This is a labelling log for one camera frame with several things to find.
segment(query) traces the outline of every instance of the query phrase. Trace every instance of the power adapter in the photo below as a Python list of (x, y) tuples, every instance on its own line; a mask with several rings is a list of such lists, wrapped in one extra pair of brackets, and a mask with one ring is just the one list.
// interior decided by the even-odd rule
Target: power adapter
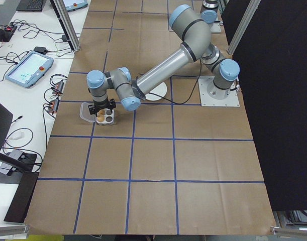
[(35, 47), (34, 51), (44, 55), (47, 53), (47, 49), (45, 47)]
[(63, 42), (67, 42), (67, 37), (66, 37), (65, 34), (62, 35), (62, 40), (63, 40)]

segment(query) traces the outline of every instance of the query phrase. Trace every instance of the floor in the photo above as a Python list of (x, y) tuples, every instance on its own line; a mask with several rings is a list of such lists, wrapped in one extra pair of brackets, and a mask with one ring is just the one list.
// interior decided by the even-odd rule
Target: floor
[[(64, 241), (114, 241), (115, 235), (102, 235), (101, 239), (90, 235), (66, 235)], [(251, 235), (210, 235), (204, 239), (201, 235), (157, 235), (154, 241), (302, 241), (304, 239), (277, 237), (277, 236), (251, 236)]]

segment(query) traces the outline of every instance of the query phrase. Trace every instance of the metal pole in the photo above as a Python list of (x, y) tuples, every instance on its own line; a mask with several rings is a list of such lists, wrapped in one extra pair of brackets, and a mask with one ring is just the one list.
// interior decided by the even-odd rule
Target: metal pole
[(271, 231), (274, 235), (278, 237), (282, 236), (307, 239), (307, 230), (271, 227)]
[(227, 50), (228, 54), (234, 54), (240, 40), (242, 39), (245, 33), (245, 30), (247, 29), (251, 19), (254, 16), (254, 13), (258, 8), (258, 5), (260, 4), (260, 1), (261, 0), (251, 0), (249, 2), (248, 7), (244, 13), (244, 16), (239, 23), (239, 26), (234, 34), (232, 41), (230, 42), (230, 45)]
[(28, 233), (28, 225), (0, 227), (0, 236)]
[(64, 34), (67, 38), (67, 42), (73, 51), (80, 50), (80, 43), (76, 36), (75, 29), (73, 27), (72, 21), (69, 18), (68, 12), (66, 10), (63, 0), (50, 0), (51, 5), (53, 6), (54, 12), (58, 18), (60, 25), (64, 31)]

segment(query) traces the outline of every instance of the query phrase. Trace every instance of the robotic arm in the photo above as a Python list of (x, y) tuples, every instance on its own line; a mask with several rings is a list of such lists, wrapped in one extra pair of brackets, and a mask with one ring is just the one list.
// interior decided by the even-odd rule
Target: robotic arm
[(169, 25), (183, 42), (177, 51), (139, 79), (132, 80), (126, 67), (106, 73), (98, 70), (88, 73), (87, 85), (94, 102), (94, 106), (89, 106), (90, 114), (96, 115), (101, 109), (116, 107), (113, 99), (108, 100), (107, 89), (115, 89), (126, 110), (136, 110), (147, 93), (187, 63), (200, 58), (215, 75), (209, 87), (213, 93), (211, 95), (216, 99), (226, 97), (239, 74), (239, 66), (235, 61), (225, 59), (219, 49), (211, 44), (208, 24), (190, 6), (181, 5), (170, 16)]

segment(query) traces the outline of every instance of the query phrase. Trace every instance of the tablet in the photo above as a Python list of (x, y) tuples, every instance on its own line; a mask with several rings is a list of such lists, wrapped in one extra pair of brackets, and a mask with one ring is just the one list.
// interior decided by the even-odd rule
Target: tablet
[(54, 60), (52, 58), (31, 51), (5, 76), (5, 78), (22, 87), (29, 88), (44, 76), (46, 71), (52, 67), (53, 62)]
[(87, 7), (87, 0), (64, 0), (66, 10), (68, 12)]

